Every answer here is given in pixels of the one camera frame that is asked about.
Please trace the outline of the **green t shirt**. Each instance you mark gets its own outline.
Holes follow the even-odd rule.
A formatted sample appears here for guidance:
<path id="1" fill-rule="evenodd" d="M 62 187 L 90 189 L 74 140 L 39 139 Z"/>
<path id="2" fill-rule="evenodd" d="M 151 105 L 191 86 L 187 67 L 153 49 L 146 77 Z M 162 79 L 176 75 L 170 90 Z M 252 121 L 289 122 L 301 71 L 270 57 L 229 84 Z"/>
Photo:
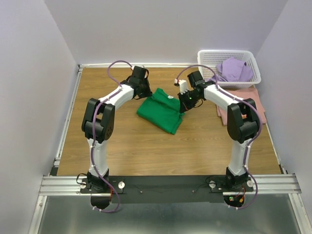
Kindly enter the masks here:
<path id="1" fill-rule="evenodd" d="M 184 116 L 180 112 L 179 100 L 161 88 L 157 88 L 152 96 L 146 98 L 136 114 L 172 135 L 176 134 Z"/>

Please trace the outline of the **purple t shirt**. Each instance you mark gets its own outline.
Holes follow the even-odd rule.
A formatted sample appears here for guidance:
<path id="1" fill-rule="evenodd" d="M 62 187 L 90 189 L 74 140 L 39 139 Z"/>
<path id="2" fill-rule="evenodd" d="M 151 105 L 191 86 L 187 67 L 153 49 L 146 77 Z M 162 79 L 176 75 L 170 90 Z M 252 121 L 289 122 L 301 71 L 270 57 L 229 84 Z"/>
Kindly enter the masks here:
<path id="1" fill-rule="evenodd" d="M 222 82 L 249 82 L 254 73 L 242 60 L 231 57 L 216 66 L 218 81 Z"/>

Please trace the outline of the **white plastic basket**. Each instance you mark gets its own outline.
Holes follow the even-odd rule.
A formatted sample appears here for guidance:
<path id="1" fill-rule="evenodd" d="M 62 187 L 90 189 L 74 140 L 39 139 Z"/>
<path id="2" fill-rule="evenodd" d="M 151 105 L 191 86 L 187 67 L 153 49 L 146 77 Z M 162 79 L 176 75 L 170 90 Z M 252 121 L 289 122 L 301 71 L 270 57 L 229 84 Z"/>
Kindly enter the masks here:
<path id="1" fill-rule="evenodd" d="M 261 82 L 261 75 L 250 51 L 200 50 L 197 62 L 204 79 L 218 77 L 218 85 L 225 89 L 245 89 Z"/>

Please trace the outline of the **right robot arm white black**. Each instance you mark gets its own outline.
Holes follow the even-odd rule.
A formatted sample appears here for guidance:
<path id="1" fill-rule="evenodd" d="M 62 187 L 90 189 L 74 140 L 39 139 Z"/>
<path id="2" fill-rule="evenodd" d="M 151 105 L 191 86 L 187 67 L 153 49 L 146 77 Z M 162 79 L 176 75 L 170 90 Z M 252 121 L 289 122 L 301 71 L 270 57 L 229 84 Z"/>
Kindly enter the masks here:
<path id="1" fill-rule="evenodd" d="M 179 87 L 180 112 L 184 113 L 196 106 L 199 100 L 209 100 L 226 111 L 227 132 L 233 140 L 232 154 L 225 178 L 225 187 L 235 191 L 249 180 L 248 159 L 253 141 L 262 130 L 261 117 L 251 98 L 242 99 L 222 89 L 216 82 L 205 81 L 199 71 L 188 75 L 187 81 L 176 78 Z"/>

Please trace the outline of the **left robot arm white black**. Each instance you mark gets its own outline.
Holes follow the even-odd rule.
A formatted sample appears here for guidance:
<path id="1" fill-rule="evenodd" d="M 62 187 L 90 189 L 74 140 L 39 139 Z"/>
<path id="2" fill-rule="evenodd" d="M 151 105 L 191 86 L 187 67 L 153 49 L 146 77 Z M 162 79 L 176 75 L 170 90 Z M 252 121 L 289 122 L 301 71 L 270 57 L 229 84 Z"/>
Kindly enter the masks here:
<path id="1" fill-rule="evenodd" d="M 122 81 L 110 94 L 99 99 L 88 100 L 81 129 L 90 149 L 90 167 L 86 188 L 98 193 L 112 190 L 109 185 L 107 165 L 107 143 L 114 130 L 115 112 L 132 99 L 147 98 L 152 95 L 148 81 L 149 71 L 133 66 L 132 74 Z"/>

